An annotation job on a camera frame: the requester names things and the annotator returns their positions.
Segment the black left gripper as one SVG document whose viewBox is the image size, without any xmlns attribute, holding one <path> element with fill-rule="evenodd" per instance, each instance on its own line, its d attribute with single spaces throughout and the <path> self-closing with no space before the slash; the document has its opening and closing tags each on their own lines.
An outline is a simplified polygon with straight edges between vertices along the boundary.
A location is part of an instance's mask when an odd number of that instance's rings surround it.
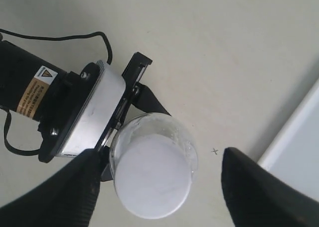
<svg viewBox="0 0 319 227">
<path fill-rule="evenodd" d="M 95 149 L 100 155 L 100 181 L 107 182 L 113 180 L 110 167 L 110 149 L 107 146 L 107 141 L 115 130 L 119 130 L 127 116 L 131 104 L 137 109 L 145 113 L 161 113 L 170 115 L 164 106 L 157 99 L 151 89 L 139 83 L 147 66 L 153 61 L 140 52 L 133 54 L 128 65 L 122 73 L 122 78 L 125 81 L 125 91 L 122 94 L 118 105 L 112 114 L 109 123 L 103 131 Z"/>
</svg>

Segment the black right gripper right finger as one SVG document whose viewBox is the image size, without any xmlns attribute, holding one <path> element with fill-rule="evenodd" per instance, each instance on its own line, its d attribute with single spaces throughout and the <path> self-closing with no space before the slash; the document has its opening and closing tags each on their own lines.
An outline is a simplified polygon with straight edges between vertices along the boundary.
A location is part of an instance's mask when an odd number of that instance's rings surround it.
<svg viewBox="0 0 319 227">
<path fill-rule="evenodd" d="M 234 147 L 224 150 L 221 187 L 236 227 L 317 227 L 319 204 Z"/>
</svg>

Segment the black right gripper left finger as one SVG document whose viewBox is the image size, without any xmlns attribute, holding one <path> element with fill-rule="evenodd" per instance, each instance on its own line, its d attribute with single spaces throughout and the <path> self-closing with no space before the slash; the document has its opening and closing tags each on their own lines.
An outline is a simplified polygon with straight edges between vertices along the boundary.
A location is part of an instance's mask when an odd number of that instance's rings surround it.
<svg viewBox="0 0 319 227">
<path fill-rule="evenodd" d="M 100 191 L 100 156 L 87 149 L 0 209 L 2 227 L 87 227 Z"/>
</svg>

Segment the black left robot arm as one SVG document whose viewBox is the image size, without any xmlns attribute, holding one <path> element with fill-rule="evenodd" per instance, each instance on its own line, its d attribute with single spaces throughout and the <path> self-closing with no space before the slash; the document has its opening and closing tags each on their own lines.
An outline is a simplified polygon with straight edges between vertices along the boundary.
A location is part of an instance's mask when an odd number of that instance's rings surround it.
<svg viewBox="0 0 319 227">
<path fill-rule="evenodd" d="M 5 147 L 20 156 L 37 156 L 43 163 L 54 157 L 76 157 L 96 148 L 102 156 L 101 181 L 112 180 L 107 141 L 120 129 L 130 106 L 145 113 L 166 113 L 153 92 L 140 83 L 152 63 L 137 52 L 122 74 L 99 60 L 81 73 L 66 72 L 8 42 L 0 43 L 0 107 L 7 113 L 3 133 L 8 134 L 11 112 L 38 123 L 41 145 L 35 150 Z"/>
</svg>

